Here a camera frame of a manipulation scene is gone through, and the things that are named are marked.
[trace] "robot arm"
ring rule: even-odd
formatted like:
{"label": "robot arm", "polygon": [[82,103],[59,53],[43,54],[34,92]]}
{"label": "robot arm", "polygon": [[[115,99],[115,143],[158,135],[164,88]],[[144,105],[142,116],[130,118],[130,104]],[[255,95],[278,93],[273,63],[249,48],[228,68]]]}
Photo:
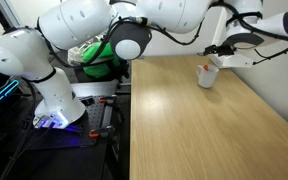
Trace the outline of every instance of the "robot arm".
{"label": "robot arm", "polygon": [[[185,34],[202,24],[207,10],[224,6],[229,12],[224,47],[209,53],[234,54],[235,49],[253,49],[277,40],[288,41],[288,13],[260,20],[262,0],[138,0],[137,4],[107,0],[67,0],[38,20],[36,29],[19,29],[0,37],[0,73],[21,76],[32,82],[44,100],[35,110],[36,128],[64,129],[78,120],[85,106],[75,96],[65,73],[47,60],[52,47],[68,50],[104,33],[101,46],[111,43],[121,59],[136,59],[144,52],[151,31]],[[200,28],[193,41],[198,37]],[[101,53],[78,68],[92,63]]]}

